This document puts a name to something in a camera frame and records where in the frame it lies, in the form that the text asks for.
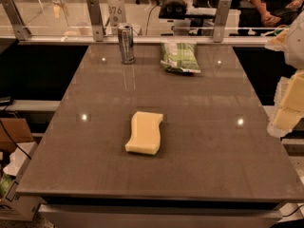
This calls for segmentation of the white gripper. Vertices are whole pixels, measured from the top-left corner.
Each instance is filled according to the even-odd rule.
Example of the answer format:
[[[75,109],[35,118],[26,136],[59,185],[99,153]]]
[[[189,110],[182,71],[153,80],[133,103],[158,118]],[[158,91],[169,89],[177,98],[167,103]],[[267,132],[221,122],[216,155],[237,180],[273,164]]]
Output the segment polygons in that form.
[[[304,69],[304,11],[278,35],[272,37],[265,47],[283,51],[285,63],[296,69]],[[290,79],[282,77],[275,91],[276,128],[291,131],[304,117],[304,71],[297,71]]]

